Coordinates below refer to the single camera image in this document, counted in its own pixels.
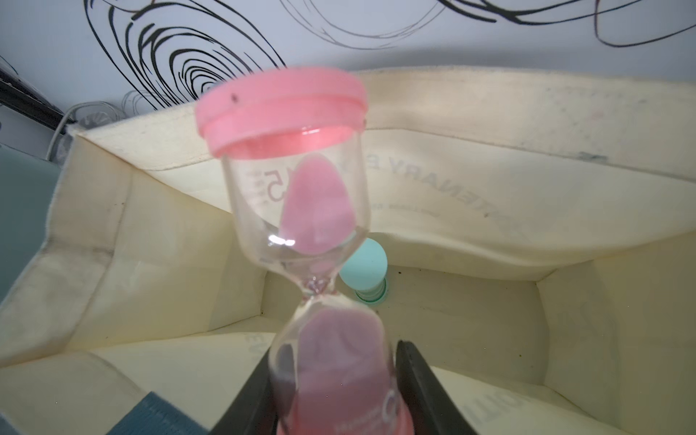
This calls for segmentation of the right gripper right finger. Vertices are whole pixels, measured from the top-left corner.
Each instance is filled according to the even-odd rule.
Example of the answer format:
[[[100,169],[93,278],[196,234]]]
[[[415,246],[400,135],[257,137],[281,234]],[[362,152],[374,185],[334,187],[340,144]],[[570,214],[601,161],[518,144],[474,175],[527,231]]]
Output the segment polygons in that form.
[[[399,341],[395,368],[399,390],[417,435],[477,435],[447,394],[417,346]]]

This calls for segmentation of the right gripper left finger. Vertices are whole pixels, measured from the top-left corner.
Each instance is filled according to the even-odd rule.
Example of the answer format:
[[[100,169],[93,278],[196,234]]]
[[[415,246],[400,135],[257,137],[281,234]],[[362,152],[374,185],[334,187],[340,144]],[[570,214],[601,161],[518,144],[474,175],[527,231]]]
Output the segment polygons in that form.
[[[210,435],[273,435],[277,433],[277,409],[270,381],[269,351],[211,429]]]

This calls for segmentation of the pink hourglass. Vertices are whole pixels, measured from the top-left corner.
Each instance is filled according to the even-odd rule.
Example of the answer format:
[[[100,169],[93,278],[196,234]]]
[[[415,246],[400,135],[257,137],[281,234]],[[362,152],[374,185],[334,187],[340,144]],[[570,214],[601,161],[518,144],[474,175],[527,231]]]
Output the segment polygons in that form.
[[[382,321],[335,287],[371,223],[367,111],[356,76],[317,67],[221,83],[195,108],[241,248],[301,293],[268,353],[282,434],[413,432]]]

